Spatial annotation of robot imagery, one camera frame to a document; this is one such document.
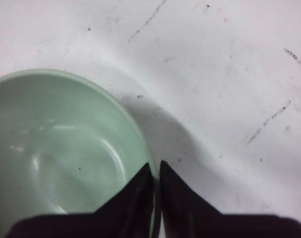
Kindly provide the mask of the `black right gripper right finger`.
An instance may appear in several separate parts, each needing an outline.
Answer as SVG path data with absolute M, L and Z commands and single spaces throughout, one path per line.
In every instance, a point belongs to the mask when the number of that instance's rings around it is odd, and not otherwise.
M 168 238 L 301 238 L 301 223 L 275 215 L 222 214 L 162 161 L 160 189 Z

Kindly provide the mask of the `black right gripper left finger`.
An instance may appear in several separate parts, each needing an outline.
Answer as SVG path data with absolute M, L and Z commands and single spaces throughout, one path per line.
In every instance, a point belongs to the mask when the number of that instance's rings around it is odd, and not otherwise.
M 23 219 L 8 238 L 147 238 L 153 212 L 153 177 L 148 163 L 98 210 Z

